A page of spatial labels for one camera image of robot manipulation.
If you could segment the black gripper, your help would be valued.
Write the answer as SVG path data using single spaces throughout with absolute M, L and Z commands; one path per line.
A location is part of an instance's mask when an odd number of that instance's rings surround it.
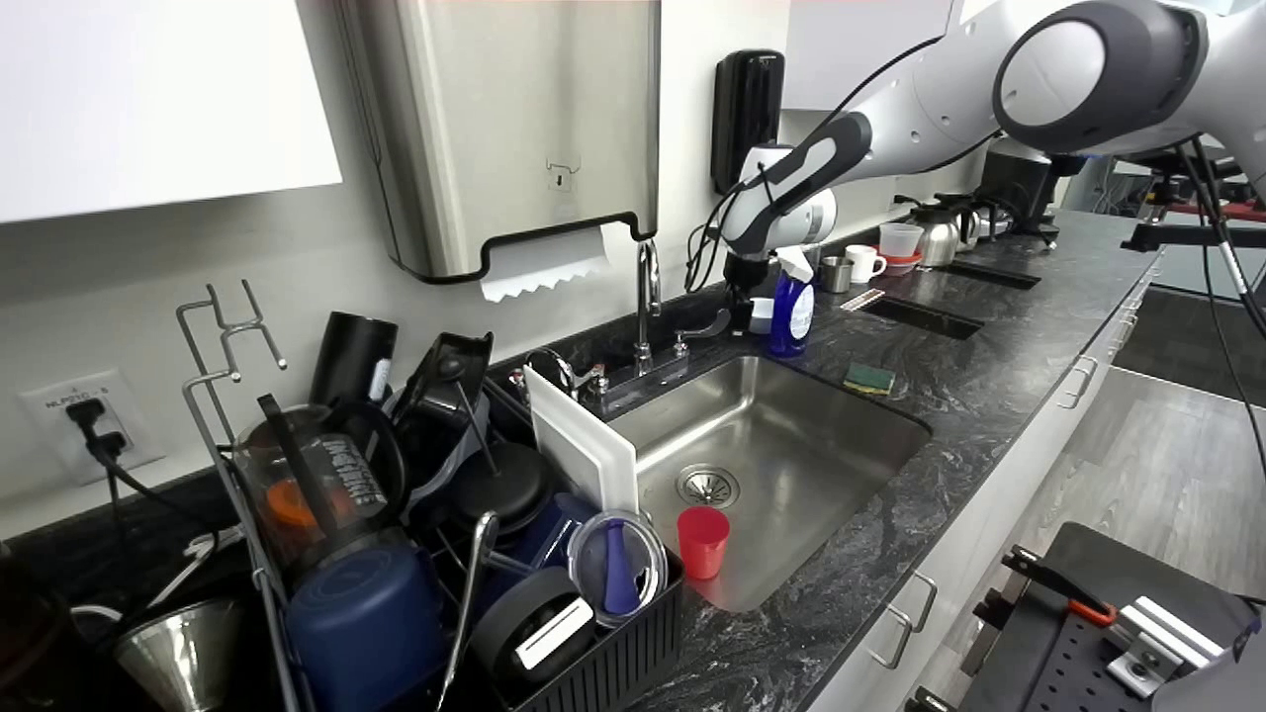
M 754 286 L 763 286 L 773 274 L 773 255 L 753 255 L 753 253 L 728 253 L 723 255 L 723 286 L 736 297 L 749 297 Z

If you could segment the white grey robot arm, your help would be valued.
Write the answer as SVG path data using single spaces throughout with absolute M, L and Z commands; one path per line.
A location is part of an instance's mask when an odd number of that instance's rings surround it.
M 1266 188 L 1266 9 L 990 0 L 728 193 L 723 282 L 758 286 L 773 224 L 839 176 L 939 168 L 993 135 L 1077 159 L 1210 135 Z

